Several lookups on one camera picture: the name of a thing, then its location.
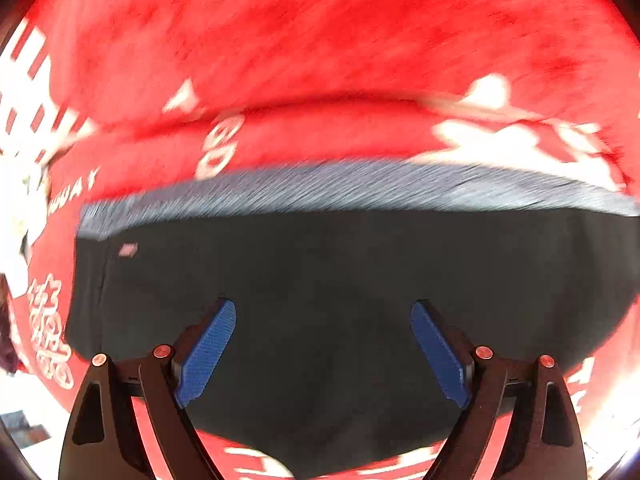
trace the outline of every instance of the textured blue pad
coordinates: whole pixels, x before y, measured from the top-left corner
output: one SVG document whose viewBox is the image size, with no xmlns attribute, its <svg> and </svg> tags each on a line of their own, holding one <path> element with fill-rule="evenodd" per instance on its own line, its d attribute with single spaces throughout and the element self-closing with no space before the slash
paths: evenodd
<svg viewBox="0 0 640 480">
<path fill-rule="evenodd" d="M 465 369 L 419 301 L 411 309 L 411 328 L 444 396 L 466 408 L 471 392 L 466 387 Z"/>
<path fill-rule="evenodd" d="M 180 407 L 201 396 L 235 328 L 236 306 L 227 300 L 182 365 L 175 391 Z"/>
</svg>

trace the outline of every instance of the screw head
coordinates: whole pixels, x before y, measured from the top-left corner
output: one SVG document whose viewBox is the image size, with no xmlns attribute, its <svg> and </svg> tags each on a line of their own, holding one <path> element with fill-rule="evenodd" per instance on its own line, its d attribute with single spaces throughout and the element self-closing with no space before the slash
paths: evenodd
<svg viewBox="0 0 640 480">
<path fill-rule="evenodd" d="M 97 354 L 91 359 L 91 364 L 93 366 L 102 366 L 107 362 L 107 356 L 105 354 Z"/>
<path fill-rule="evenodd" d="M 167 357 L 171 353 L 172 348 L 169 345 L 160 345 L 154 348 L 154 356 L 158 359 Z"/>
<path fill-rule="evenodd" d="M 476 348 L 476 355 L 481 359 L 491 359 L 494 356 L 494 351 L 488 346 L 479 346 Z"/>
<path fill-rule="evenodd" d="M 556 365 L 556 362 L 550 355 L 541 355 L 540 364 L 545 368 L 553 368 Z"/>
</svg>

